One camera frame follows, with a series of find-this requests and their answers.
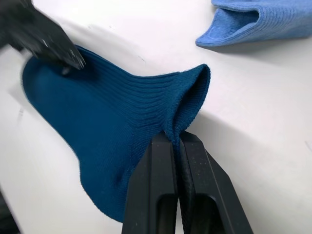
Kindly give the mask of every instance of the sock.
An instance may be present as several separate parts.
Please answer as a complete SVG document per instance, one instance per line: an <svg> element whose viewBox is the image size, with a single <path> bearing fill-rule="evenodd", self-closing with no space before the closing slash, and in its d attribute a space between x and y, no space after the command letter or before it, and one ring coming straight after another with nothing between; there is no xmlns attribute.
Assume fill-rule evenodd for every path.
<svg viewBox="0 0 312 234"><path fill-rule="evenodd" d="M312 35L310 0L212 0L218 7L198 46L301 38Z"/></svg>
<svg viewBox="0 0 312 234"><path fill-rule="evenodd" d="M81 71L63 77L31 58L22 82L30 103L79 159L81 184L94 204L122 222L129 177L153 135L174 145L193 121L208 91L210 70L134 76L80 48Z"/></svg>

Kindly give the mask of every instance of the blue sock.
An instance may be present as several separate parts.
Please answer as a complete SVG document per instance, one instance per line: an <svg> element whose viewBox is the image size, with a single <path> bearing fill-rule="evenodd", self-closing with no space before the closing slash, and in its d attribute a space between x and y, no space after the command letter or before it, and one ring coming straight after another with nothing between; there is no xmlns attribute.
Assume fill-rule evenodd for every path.
<svg viewBox="0 0 312 234"><path fill-rule="evenodd" d="M198 113L210 70L133 76L79 49L85 69L63 77L31 58L23 72L28 100L79 159L80 180L94 204L123 221L129 177L152 136L164 130L177 145Z"/></svg>
<svg viewBox="0 0 312 234"><path fill-rule="evenodd" d="M212 0L218 9L198 46L312 35L311 0Z"/></svg>

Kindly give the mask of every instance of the sock opening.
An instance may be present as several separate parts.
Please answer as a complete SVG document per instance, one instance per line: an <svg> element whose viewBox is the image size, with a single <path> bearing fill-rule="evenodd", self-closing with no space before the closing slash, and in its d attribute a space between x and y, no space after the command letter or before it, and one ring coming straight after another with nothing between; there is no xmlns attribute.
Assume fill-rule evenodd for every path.
<svg viewBox="0 0 312 234"><path fill-rule="evenodd" d="M207 66L201 66L196 74L195 82L182 94L176 112L173 116L174 137L188 128L202 106L208 90L210 70Z"/></svg>
<svg viewBox="0 0 312 234"><path fill-rule="evenodd" d="M238 12L219 9L210 29L209 37L212 39L228 38L251 27L258 20L259 13L257 11Z"/></svg>

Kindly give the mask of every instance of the white table surface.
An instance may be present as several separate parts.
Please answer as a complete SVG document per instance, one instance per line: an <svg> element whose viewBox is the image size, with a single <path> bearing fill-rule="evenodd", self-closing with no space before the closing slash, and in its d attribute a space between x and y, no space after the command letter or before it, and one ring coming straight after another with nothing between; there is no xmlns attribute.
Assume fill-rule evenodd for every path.
<svg viewBox="0 0 312 234"><path fill-rule="evenodd" d="M214 15L208 0L34 4L133 74L208 64L211 85L189 130L230 176L255 234L312 233L311 38L196 47ZM120 234L83 190L70 147L27 102L24 63L0 51L0 186L22 233Z"/></svg>

